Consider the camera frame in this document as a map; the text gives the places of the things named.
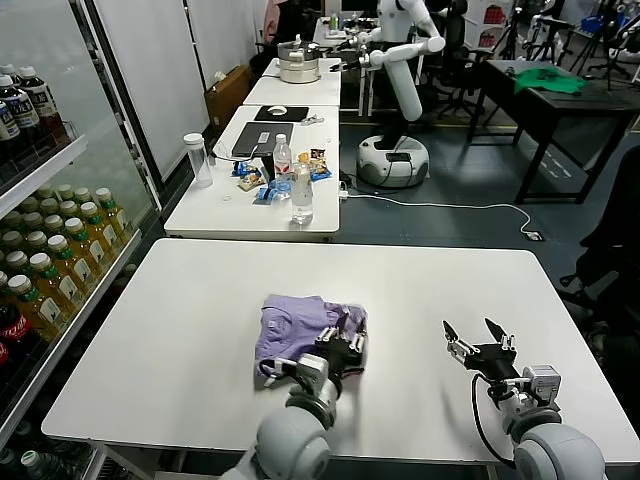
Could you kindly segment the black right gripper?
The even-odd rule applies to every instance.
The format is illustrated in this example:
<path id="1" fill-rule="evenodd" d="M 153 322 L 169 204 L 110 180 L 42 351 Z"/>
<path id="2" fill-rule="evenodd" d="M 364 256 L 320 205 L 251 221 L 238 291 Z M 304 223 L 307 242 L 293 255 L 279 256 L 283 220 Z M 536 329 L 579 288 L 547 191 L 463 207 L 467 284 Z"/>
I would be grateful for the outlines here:
<path id="1" fill-rule="evenodd" d="M 514 367 L 517 356 L 514 351 L 515 336 L 507 334 L 489 318 L 485 319 L 485 324 L 499 344 L 480 344 L 474 347 L 462 340 L 447 321 L 443 321 L 447 351 L 459 363 L 463 363 L 467 370 L 480 372 L 490 383 L 518 378 L 519 373 Z"/>

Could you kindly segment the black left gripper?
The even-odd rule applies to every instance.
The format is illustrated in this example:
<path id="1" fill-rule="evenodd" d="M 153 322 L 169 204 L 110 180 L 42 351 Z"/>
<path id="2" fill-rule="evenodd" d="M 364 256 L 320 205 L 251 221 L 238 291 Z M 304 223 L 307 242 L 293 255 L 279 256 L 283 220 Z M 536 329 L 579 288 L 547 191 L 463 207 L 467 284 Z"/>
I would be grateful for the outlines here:
<path id="1" fill-rule="evenodd" d="M 344 378 L 365 370 L 363 351 L 367 339 L 366 321 L 353 322 L 351 338 L 339 336 L 338 327 L 326 327 L 316 337 L 315 354 L 328 362 L 330 378 Z"/>

